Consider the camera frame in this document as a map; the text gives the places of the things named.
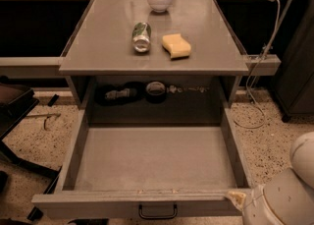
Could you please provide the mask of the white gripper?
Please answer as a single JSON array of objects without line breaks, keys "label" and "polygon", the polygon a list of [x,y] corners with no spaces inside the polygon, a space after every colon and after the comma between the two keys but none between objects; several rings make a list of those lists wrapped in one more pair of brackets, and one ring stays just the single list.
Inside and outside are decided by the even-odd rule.
[{"label": "white gripper", "polygon": [[242,211],[244,225],[314,225],[314,190],[291,168],[247,196],[228,191],[226,198]]}]

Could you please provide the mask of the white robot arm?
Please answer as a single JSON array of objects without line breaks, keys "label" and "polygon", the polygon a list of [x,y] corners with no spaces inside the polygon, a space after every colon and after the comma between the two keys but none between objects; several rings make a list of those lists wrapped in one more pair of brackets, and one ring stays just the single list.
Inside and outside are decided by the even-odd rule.
[{"label": "white robot arm", "polygon": [[290,148],[291,166],[250,192],[226,194],[242,214],[243,225],[314,225],[314,133]]}]

